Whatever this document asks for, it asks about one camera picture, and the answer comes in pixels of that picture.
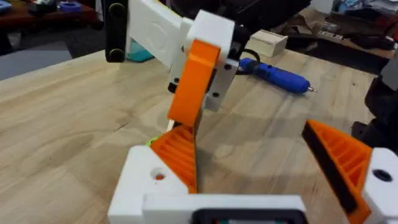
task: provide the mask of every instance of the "screw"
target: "screw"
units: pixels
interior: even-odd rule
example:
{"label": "screw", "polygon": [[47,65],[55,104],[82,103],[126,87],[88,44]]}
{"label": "screw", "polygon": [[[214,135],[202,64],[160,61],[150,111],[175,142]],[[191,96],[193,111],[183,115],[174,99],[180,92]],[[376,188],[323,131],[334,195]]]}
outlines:
{"label": "screw", "polygon": [[232,68],[232,66],[230,65],[230,64],[225,64],[224,65],[224,69],[225,70],[229,70],[229,69],[231,69]]}
{"label": "screw", "polygon": [[378,179],[384,181],[384,182],[391,182],[392,181],[392,177],[391,175],[382,169],[374,169],[372,170],[372,173],[375,177],[377,177]]}

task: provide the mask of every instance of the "screwdriver handle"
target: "screwdriver handle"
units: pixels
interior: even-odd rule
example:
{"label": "screwdriver handle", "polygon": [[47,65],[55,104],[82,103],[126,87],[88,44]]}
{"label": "screwdriver handle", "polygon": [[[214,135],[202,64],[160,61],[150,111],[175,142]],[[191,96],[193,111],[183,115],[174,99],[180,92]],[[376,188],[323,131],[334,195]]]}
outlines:
{"label": "screwdriver handle", "polygon": [[262,62],[256,63],[256,61],[251,58],[244,58],[240,60],[239,66],[244,71],[252,70],[255,76],[292,93],[302,94],[308,91],[308,89],[311,90],[310,82],[304,77],[273,67],[272,65],[267,65]]}

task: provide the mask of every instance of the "wooden table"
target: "wooden table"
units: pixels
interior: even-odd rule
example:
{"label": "wooden table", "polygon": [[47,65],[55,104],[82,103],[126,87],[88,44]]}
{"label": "wooden table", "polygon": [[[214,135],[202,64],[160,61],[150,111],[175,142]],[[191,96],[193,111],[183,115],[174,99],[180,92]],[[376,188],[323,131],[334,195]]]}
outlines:
{"label": "wooden table", "polygon": [[[372,75],[286,50],[265,62],[307,77],[318,93],[295,96],[235,77],[222,109],[198,132],[200,190],[300,194],[310,223],[343,212],[300,137],[317,119],[346,133],[371,115]],[[107,223],[128,149],[164,132],[172,100],[157,60],[106,63],[87,55],[0,82],[0,222]]]}

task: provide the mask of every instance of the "screw hole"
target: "screw hole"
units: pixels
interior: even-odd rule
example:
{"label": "screw hole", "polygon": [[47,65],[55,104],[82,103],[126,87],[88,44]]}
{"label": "screw hole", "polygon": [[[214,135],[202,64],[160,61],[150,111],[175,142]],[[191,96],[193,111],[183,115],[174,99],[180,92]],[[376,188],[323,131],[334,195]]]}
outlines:
{"label": "screw hole", "polygon": [[150,176],[154,180],[164,180],[166,178],[165,172],[161,168],[156,168],[154,169],[151,173]]}
{"label": "screw hole", "polygon": [[163,180],[164,179],[164,175],[163,174],[157,174],[155,176],[155,180]]}
{"label": "screw hole", "polygon": [[392,177],[391,175],[382,169],[374,169],[372,170],[372,173],[375,177],[377,177],[378,179],[384,181],[384,182],[391,182],[392,181]]}
{"label": "screw hole", "polygon": [[224,65],[224,69],[225,70],[229,70],[229,69],[231,69],[232,68],[232,66],[230,65],[230,64],[225,64]]}

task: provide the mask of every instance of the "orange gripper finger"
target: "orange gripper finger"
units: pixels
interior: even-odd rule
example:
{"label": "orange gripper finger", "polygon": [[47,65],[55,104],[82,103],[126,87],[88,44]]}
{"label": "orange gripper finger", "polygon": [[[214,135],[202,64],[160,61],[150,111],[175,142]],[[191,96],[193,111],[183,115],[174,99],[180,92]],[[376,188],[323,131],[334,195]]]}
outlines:
{"label": "orange gripper finger", "polygon": [[362,224],[370,209],[362,198],[372,149],[359,140],[308,120],[302,136],[351,224]]}
{"label": "orange gripper finger", "polygon": [[150,147],[188,187],[190,194],[197,190],[197,165],[193,128],[184,124],[156,139]]}
{"label": "orange gripper finger", "polygon": [[195,125],[219,52],[218,47],[200,40],[193,41],[168,119],[189,127]]}

